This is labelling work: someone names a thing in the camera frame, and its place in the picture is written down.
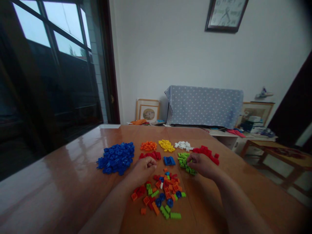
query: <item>pile of white blocks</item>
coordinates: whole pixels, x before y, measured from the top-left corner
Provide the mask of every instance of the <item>pile of white blocks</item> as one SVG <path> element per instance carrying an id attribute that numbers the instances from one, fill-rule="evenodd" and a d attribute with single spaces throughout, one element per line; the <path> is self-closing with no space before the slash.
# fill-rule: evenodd
<path id="1" fill-rule="evenodd" d="M 185 149 L 187 152 L 194 149 L 194 147 L 191 147 L 190 143 L 184 141 L 179 141 L 178 143 L 175 143 L 175 148 L 178 147 L 180 149 Z"/>

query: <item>picture frame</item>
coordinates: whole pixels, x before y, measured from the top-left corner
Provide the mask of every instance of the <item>picture frame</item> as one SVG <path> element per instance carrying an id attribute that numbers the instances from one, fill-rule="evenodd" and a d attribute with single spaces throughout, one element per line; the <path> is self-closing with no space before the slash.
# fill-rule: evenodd
<path id="1" fill-rule="evenodd" d="M 247 4 L 248 0 L 211 0 L 205 31 L 238 32 Z"/>
<path id="2" fill-rule="evenodd" d="M 160 102 L 158 100 L 153 100 L 153 99 L 137 99 L 136 100 L 136 120 L 139 120 L 140 116 L 140 106 L 141 105 L 151 105 L 151 106 L 156 106 L 160 107 Z"/>
<path id="3" fill-rule="evenodd" d="M 263 120 L 263 126 L 265 126 L 274 104 L 275 103 L 270 102 L 243 102 L 241 115 L 238 117 L 236 126 L 239 127 L 241 123 L 248 120 L 249 116 L 261 117 Z"/>
<path id="4" fill-rule="evenodd" d="M 145 119 L 147 122 L 156 122 L 159 116 L 159 106 L 140 105 L 139 119 Z"/>

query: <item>white wall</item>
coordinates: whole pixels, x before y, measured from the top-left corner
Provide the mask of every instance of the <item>white wall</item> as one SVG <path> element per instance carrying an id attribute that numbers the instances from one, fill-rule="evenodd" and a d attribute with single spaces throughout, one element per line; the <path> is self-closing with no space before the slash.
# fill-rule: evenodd
<path id="1" fill-rule="evenodd" d="M 170 85 L 275 95 L 272 115 L 312 49 L 311 24 L 297 0 L 250 0 L 236 34 L 205 32 L 209 0 L 110 0 L 122 123 L 137 98 L 161 101 Z"/>

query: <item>glossy table surface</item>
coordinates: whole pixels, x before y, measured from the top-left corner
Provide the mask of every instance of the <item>glossy table surface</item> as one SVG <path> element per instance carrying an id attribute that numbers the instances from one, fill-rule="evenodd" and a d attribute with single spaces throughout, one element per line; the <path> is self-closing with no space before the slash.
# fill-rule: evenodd
<path id="1" fill-rule="evenodd" d="M 295 233 L 308 210 L 241 157 L 199 128 L 121 126 L 119 129 L 95 128 L 73 142 L 57 149 L 0 183 L 1 233 L 77 233 L 93 215 L 112 188 L 124 176 L 105 175 L 96 169 L 103 149 L 122 142 L 135 145 L 134 162 L 145 141 L 171 143 L 188 141 L 192 147 L 207 146 L 220 154 L 220 167 L 245 191 L 250 200 L 276 233 Z M 163 156 L 174 153 L 164 152 Z M 163 160 L 156 174 L 163 174 Z M 180 166 L 167 167 L 177 173 L 187 197 L 179 199 L 173 211 L 182 220 L 165 220 L 144 207 L 143 197 L 133 202 L 129 197 L 121 233 L 224 233 L 228 232 L 219 191 L 214 182 L 201 175 L 192 176 Z"/>

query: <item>floor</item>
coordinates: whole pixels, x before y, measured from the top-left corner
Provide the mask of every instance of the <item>floor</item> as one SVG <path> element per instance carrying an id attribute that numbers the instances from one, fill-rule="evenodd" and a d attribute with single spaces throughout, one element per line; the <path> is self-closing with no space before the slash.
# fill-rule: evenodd
<path id="1" fill-rule="evenodd" d="M 257 165 L 260 157 L 256 155 L 246 155 L 244 159 L 250 165 Z M 285 177 L 288 176 L 293 169 L 292 166 L 270 155 L 267 156 L 267 158 L 264 160 L 263 163 Z M 258 170 L 258 171 L 261 172 L 270 180 L 272 180 L 277 185 L 280 185 L 283 182 L 282 179 L 278 178 L 276 175 L 272 174 L 271 172 L 267 170 Z M 309 190 L 312 187 L 312 172 L 304 172 L 302 176 L 295 182 L 295 184 L 297 184 L 304 190 Z M 290 187 L 287 190 L 287 193 L 292 195 L 294 198 L 296 198 L 299 202 L 304 204 L 306 207 L 312 208 L 312 198 L 305 196 L 304 194 L 302 194 L 301 192 L 299 192 L 293 187 Z"/>

